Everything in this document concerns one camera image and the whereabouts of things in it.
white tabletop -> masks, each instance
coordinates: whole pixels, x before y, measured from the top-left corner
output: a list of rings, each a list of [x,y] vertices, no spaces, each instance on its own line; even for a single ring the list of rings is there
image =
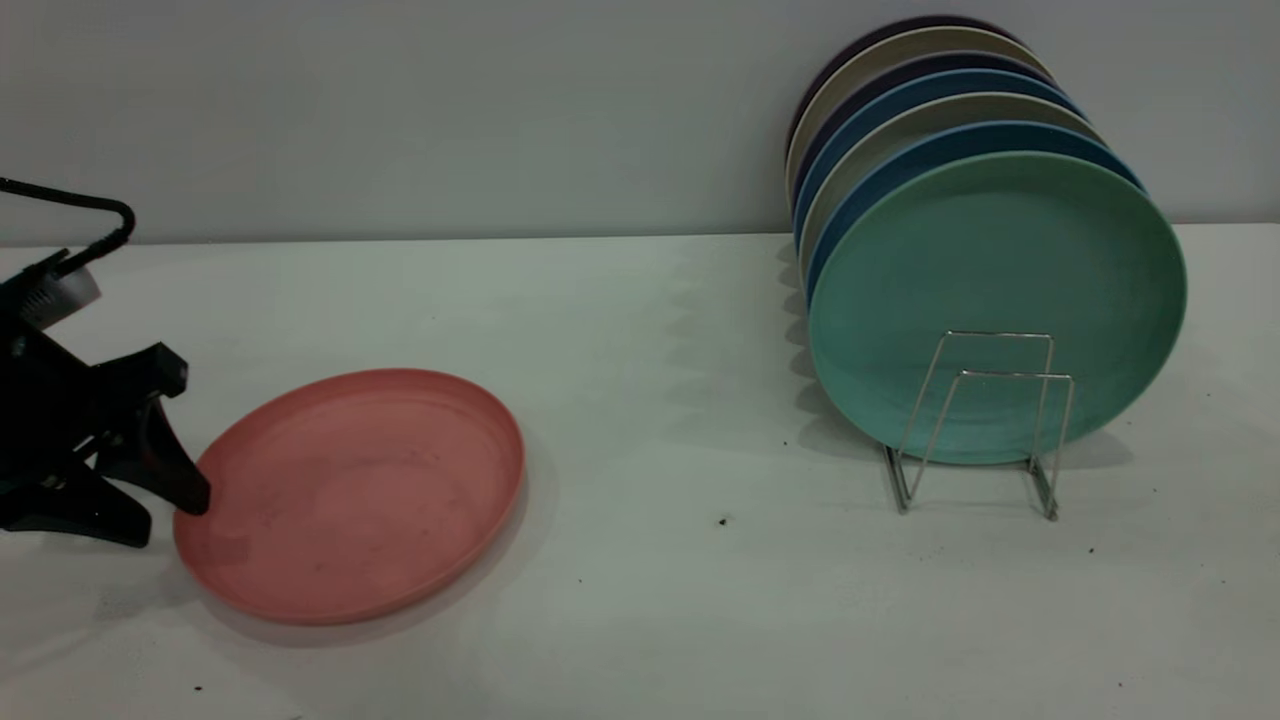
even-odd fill
[[[527,493],[456,585],[330,629],[207,597],[155,498],[142,551],[0,534],[0,716],[1274,717],[1280,225],[1179,232],[1178,350],[1066,451],[1059,523],[1010,468],[931,469],[897,514],[782,236],[125,249],[52,334],[186,357],[192,456],[306,382],[422,366],[512,409]]]

gray wall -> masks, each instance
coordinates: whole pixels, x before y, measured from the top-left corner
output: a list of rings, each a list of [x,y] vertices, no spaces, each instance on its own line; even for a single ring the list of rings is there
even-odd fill
[[[1277,0],[5,0],[0,174],[145,241],[777,231],[812,74],[940,10],[1028,41],[1175,220],[1280,219]],[[0,199],[0,243],[109,224]]]

chrome wire stand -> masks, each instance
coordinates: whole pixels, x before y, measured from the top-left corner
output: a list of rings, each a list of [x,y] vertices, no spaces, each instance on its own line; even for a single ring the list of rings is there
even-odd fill
[[[920,405],[924,402],[924,393],[929,389],[929,382],[933,379],[933,372],[937,369],[938,359],[942,356],[942,348],[947,340],[954,337],[1011,338],[1044,342],[1047,346],[1047,352],[1044,354],[1044,372],[1018,373],[1009,370],[959,370],[951,380],[951,388],[947,391],[946,400],[942,402],[942,413],[938,414],[938,421],[933,424],[933,433],[929,436],[929,445],[924,450],[924,456],[920,457],[920,466],[915,470],[915,479],[910,486],[908,486],[906,473],[902,464],[902,450],[911,438],[911,429],[915,427],[915,418],[920,414]],[[1036,430],[1032,434],[1032,452],[1027,459],[1027,471],[1030,473],[1032,482],[1036,486],[1036,492],[1039,495],[1044,518],[1057,520],[1057,497],[1055,495],[1057,489],[1057,471],[1061,466],[1062,445],[1066,442],[1068,423],[1071,419],[1071,404],[1075,401],[1075,379],[1068,374],[1051,372],[1053,365],[1053,336],[1044,333],[993,333],[969,331],[947,331],[942,333],[942,337],[938,338],[938,345],[933,351],[933,360],[929,363],[929,370],[924,374],[924,382],[920,383],[920,392],[915,397],[915,407],[911,409],[911,416],[908,419],[906,428],[902,430],[902,441],[899,443],[897,448],[888,447],[887,445],[883,446],[884,461],[888,465],[890,480],[893,486],[893,498],[897,501],[899,512],[905,515],[911,507],[911,501],[916,497],[920,488],[920,478],[924,477],[924,469],[929,466],[929,457],[933,456],[933,447],[938,442],[938,434],[942,432],[942,424],[947,419],[947,411],[951,409],[951,400],[956,395],[956,388],[960,387],[960,380],[968,378],[1006,378],[1018,380],[1038,379],[1041,380],[1041,396],[1039,406],[1036,410]],[[1039,456],[1039,436],[1041,420],[1044,415],[1044,398],[1048,395],[1048,383],[1051,380],[1066,383],[1066,402],[1062,409],[1062,427],[1059,430],[1057,447],[1053,451],[1053,470],[1046,477],[1044,464],[1041,461]]]

teal plate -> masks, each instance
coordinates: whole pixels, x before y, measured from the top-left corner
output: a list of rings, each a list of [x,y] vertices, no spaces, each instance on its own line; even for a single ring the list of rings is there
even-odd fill
[[[1050,333],[1053,372],[1076,382],[1070,441],[1142,395],[1185,310],[1178,238],[1137,187],[1074,158],[997,152],[923,174],[864,214],[818,279],[809,336],[836,406],[897,447],[943,332]],[[948,340],[905,452],[924,452],[959,370],[1042,372],[1044,351],[1025,340]],[[1046,450],[1061,429],[1064,386],[1050,383]],[[1025,459],[1039,391],[1036,380],[965,380],[933,459]]]

beige plate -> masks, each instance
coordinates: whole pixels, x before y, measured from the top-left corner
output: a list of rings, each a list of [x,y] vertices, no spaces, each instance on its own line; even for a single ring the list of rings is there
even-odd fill
[[[846,97],[881,73],[901,63],[933,53],[957,50],[1004,55],[1036,68],[1044,73],[1044,77],[1052,77],[1048,68],[1030,50],[1002,35],[984,29],[951,26],[927,27],[882,40],[854,55],[827,78],[827,82],[809,101],[809,106],[804,109],[796,131],[791,136],[791,145],[787,147],[787,197],[791,197],[795,187],[805,149],[818,135],[822,123]]]
[[[868,173],[899,151],[960,126],[992,120],[1025,120],[1046,123],[1078,132],[1098,141],[1102,138],[1079,115],[1030,95],[1014,92],[972,92],[952,95],[913,108],[872,131],[849,149],[818,187],[809,214],[800,229],[800,278],[809,277],[809,255],[832,213]]]

